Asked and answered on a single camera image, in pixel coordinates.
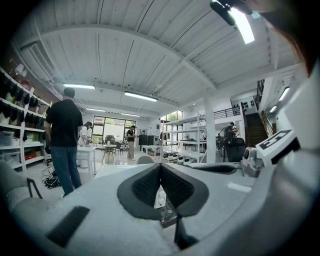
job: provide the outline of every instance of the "ceiling light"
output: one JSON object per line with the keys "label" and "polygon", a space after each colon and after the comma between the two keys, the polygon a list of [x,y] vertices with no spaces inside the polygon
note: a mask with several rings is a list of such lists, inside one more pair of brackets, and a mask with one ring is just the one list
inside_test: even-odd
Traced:
{"label": "ceiling light", "polygon": [[282,100],[285,98],[285,96],[287,95],[287,93],[289,92],[289,90],[290,90],[290,87],[284,88],[284,91],[283,91],[283,93],[282,93],[279,101],[282,101]]}
{"label": "ceiling light", "polygon": [[100,111],[100,112],[106,112],[105,110],[102,109],[95,109],[95,108],[85,108],[86,110],[92,110],[92,111]]}
{"label": "ceiling light", "polygon": [[244,13],[232,7],[229,11],[231,16],[235,20],[235,24],[240,30],[242,38],[245,44],[249,44],[255,40],[254,34],[252,33],[249,21]]}
{"label": "ceiling light", "polygon": [[135,98],[140,98],[140,99],[144,99],[144,100],[152,101],[152,102],[158,101],[157,98],[152,98],[152,97],[144,96],[144,95],[141,95],[141,94],[138,94],[138,93],[129,92],[129,91],[125,91],[124,95],[135,97]]}
{"label": "ceiling light", "polygon": [[274,112],[277,109],[277,106],[273,106],[270,110],[270,113]]}
{"label": "ceiling light", "polygon": [[139,118],[140,115],[137,115],[137,114],[127,114],[127,113],[121,113],[121,115],[125,115],[125,116],[131,116],[131,117],[137,117]]}
{"label": "ceiling light", "polygon": [[71,88],[81,88],[81,89],[96,89],[94,85],[84,85],[84,84],[63,84],[64,87],[71,87]]}

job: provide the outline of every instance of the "pillar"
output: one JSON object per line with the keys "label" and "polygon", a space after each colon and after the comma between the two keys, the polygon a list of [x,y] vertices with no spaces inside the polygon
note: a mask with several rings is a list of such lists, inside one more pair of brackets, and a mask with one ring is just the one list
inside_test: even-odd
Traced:
{"label": "pillar", "polygon": [[216,123],[214,116],[213,99],[206,96],[203,98],[206,125],[206,163],[216,162]]}

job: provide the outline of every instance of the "chair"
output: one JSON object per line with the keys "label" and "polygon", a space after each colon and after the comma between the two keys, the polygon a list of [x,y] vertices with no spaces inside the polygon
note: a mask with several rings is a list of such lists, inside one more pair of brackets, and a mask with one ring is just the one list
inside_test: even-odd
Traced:
{"label": "chair", "polygon": [[[40,215],[49,209],[49,203],[42,198],[35,181],[20,175],[3,160],[0,160],[0,170],[0,194],[9,212],[33,226],[37,225]],[[31,183],[38,198],[33,197]]]}
{"label": "chair", "polygon": [[153,164],[155,161],[147,155],[142,155],[138,158],[138,161],[136,162],[137,165],[143,165],[143,164]]}
{"label": "chair", "polygon": [[114,144],[116,145],[116,147],[114,148],[114,151],[118,150],[120,155],[121,155],[121,151],[122,151],[122,154],[123,154],[124,153],[124,148],[122,147],[121,143],[116,141]]}

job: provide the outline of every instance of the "short hair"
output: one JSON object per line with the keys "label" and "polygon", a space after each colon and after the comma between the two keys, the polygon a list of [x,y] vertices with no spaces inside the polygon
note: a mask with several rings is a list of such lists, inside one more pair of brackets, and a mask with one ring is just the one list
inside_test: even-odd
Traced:
{"label": "short hair", "polygon": [[63,95],[67,96],[69,98],[74,98],[75,97],[75,89],[71,88],[71,87],[67,87],[63,90]]}

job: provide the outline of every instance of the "ceiling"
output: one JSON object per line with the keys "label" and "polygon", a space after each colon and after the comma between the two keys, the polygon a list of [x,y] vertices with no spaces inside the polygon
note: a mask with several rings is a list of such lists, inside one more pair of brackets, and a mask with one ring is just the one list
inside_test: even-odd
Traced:
{"label": "ceiling", "polygon": [[[28,67],[82,107],[154,119],[204,96],[232,97],[294,65],[291,47],[248,16],[255,41],[217,15],[209,0],[44,0],[13,38]],[[31,53],[39,47],[40,57]],[[152,95],[150,102],[125,91]]]}

